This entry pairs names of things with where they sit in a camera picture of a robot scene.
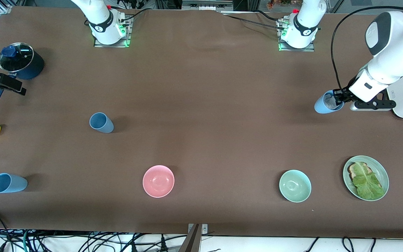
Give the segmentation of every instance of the blue cup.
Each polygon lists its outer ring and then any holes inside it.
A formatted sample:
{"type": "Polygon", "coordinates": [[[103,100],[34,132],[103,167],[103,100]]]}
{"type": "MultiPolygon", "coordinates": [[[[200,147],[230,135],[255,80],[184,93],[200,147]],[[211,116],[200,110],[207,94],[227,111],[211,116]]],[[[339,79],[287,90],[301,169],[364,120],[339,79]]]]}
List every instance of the blue cup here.
{"type": "Polygon", "coordinates": [[[338,111],[338,110],[341,110],[341,109],[342,109],[342,107],[344,106],[344,102],[342,102],[342,103],[341,103],[336,109],[334,109],[334,110],[331,110],[330,108],[328,108],[328,107],[326,106],[326,102],[324,101],[326,95],[334,96],[334,91],[329,90],[328,92],[326,92],[325,94],[323,94],[323,95],[317,100],[317,102],[315,102],[315,111],[316,111],[317,113],[320,113],[320,114],[327,114],[327,113],[332,113],[332,112],[335,112],[335,111],[338,111]]]}
{"type": "Polygon", "coordinates": [[[0,174],[0,193],[15,193],[27,187],[27,180],[23,177],[8,173],[0,174]]]}
{"type": "Polygon", "coordinates": [[[112,120],[110,120],[110,118],[108,118],[108,116],[102,112],[97,112],[91,116],[90,126],[91,128],[102,133],[110,133],[115,128],[112,120]]]}

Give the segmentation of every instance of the mounting plate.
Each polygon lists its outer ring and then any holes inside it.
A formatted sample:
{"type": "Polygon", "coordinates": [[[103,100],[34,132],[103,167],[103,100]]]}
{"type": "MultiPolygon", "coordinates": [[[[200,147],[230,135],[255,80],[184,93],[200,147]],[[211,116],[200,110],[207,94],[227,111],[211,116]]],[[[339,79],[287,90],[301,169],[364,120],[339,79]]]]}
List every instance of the mounting plate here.
{"type": "MultiPolygon", "coordinates": [[[[192,228],[193,225],[194,225],[194,224],[189,224],[188,233],[191,231],[191,228],[192,228]]],[[[202,233],[202,235],[206,235],[206,234],[208,233],[208,224],[202,224],[201,226],[202,226],[202,227],[201,227],[201,233],[202,233]]]]}
{"type": "MultiPolygon", "coordinates": [[[[122,19],[124,18],[130,18],[132,15],[123,15],[122,14],[122,19]]],[[[111,44],[111,45],[105,45],[99,42],[96,38],[94,38],[94,47],[108,47],[108,48],[126,48],[130,46],[130,40],[132,38],[132,30],[133,30],[133,21],[134,19],[128,19],[123,22],[123,24],[126,24],[126,27],[120,28],[121,31],[122,29],[125,29],[125,35],[122,37],[118,42],[111,44]]]]}
{"type": "Polygon", "coordinates": [[[315,51],[315,49],[313,47],[313,41],[310,42],[310,44],[308,46],[306,46],[305,48],[299,49],[299,48],[291,47],[287,42],[285,42],[283,39],[281,39],[281,36],[283,35],[283,33],[285,33],[287,31],[287,27],[289,26],[289,24],[290,24],[289,16],[284,16],[284,18],[278,19],[278,21],[276,21],[277,27],[284,28],[284,30],[278,29],[278,43],[279,43],[280,51],[315,51]]]}

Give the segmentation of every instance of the pink bowl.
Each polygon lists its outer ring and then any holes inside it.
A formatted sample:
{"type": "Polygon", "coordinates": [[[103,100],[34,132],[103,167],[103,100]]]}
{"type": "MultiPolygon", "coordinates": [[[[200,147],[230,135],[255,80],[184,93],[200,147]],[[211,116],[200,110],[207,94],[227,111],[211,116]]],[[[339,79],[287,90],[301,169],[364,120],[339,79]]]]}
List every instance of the pink bowl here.
{"type": "Polygon", "coordinates": [[[174,183],[173,172],[166,166],[152,166],[142,178],[142,187],[148,195],[154,198],[168,195],[174,183]]]}

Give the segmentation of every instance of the white floor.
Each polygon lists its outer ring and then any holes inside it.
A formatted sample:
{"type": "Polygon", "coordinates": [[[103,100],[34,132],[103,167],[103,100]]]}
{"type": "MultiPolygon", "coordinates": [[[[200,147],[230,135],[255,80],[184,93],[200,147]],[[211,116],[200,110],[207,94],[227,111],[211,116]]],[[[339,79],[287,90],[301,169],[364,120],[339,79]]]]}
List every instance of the white floor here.
{"type": "MultiPolygon", "coordinates": [[[[177,236],[176,234],[166,234],[165,238],[177,236]]],[[[121,240],[128,242],[132,235],[123,235],[121,240]]],[[[159,234],[147,234],[139,238],[138,243],[156,243],[161,240],[159,234]]],[[[169,240],[166,242],[168,247],[175,247],[182,244],[184,237],[169,240]]],[[[314,238],[273,238],[273,237],[219,237],[205,236],[201,242],[200,252],[304,252],[308,250],[314,238]]],[[[72,238],[46,238],[44,244],[52,252],[77,252],[87,239],[83,237],[72,238]]],[[[373,240],[371,239],[352,239],[355,252],[369,252],[373,240]]],[[[115,251],[120,251],[120,245],[107,243],[115,248],[115,251]]],[[[88,252],[92,252],[94,245],[90,247],[88,252]]],[[[146,250],[150,246],[137,246],[139,252],[146,250]]],[[[10,245],[7,245],[5,252],[11,251],[10,245]]],[[[22,249],[15,249],[16,252],[23,252],[22,249]]],[[[151,249],[148,252],[155,252],[156,249],[151,249]]],[[[311,252],[347,252],[343,246],[341,239],[336,238],[320,238],[314,245],[311,252]]],[[[394,239],[378,239],[374,252],[399,252],[403,251],[403,240],[394,239]]],[[[96,252],[113,252],[112,247],[101,246],[96,252]]],[[[131,252],[131,247],[128,247],[125,252],[131,252]]]]}

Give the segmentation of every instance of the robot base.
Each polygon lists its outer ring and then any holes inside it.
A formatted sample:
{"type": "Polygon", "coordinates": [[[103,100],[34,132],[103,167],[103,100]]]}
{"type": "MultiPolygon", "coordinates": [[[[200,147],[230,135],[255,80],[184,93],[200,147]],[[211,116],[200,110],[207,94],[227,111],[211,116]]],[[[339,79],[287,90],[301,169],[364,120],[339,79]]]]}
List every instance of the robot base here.
{"type": "MultiPolygon", "coordinates": [[[[123,16],[124,18],[130,18],[132,15],[125,15],[123,16]]],[[[132,30],[133,30],[133,20],[134,19],[128,19],[124,21],[123,24],[126,25],[126,27],[120,27],[120,32],[125,33],[125,35],[120,38],[120,40],[114,44],[111,45],[105,45],[99,42],[96,37],[94,38],[94,47],[109,47],[109,48],[126,48],[130,46],[130,40],[132,38],[132,30]]]]}
{"type": "MultiPolygon", "coordinates": [[[[290,24],[290,17],[289,16],[284,16],[283,19],[278,19],[276,21],[276,26],[277,27],[283,27],[284,29],[287,29],[287,27],[290,24]]],[[[280,51],[315,51],[315,48],[313,47],[313,41],[310,42],[308,46],[305,48],[294,48],[290,46],[287,42],[285,42],[281,37],[285,35],[286,30],[278,30],[278,43],[279,43],[279,48],[280,51]]]]}

